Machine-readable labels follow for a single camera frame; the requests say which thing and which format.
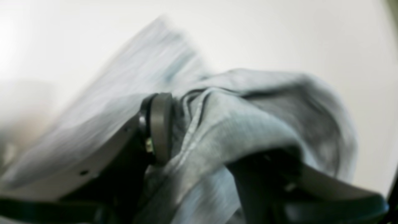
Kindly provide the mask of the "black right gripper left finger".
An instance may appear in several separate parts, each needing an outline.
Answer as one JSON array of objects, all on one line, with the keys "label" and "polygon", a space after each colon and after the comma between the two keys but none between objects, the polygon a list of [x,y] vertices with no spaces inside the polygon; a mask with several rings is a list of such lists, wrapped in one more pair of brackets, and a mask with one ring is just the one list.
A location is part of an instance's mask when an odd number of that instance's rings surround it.
[{"label": "black right gripper left finger", "polygon": [[1,217],[26,224],[130,224],[146,169],[171,159],[173,96],[146,97],[93,155],[32,187],[33,197],[1,198]]}]

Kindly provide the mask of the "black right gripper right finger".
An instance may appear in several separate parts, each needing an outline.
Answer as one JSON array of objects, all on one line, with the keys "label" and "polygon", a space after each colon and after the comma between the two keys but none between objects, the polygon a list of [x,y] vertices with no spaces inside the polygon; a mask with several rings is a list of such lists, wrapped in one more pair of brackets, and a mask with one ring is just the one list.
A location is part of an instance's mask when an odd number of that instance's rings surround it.
[{"label": "black right gripper right finger", "polygon": [[384,197],[308,166],[298,150],[273,149],[227,164],[247,224],[376,224]]}]

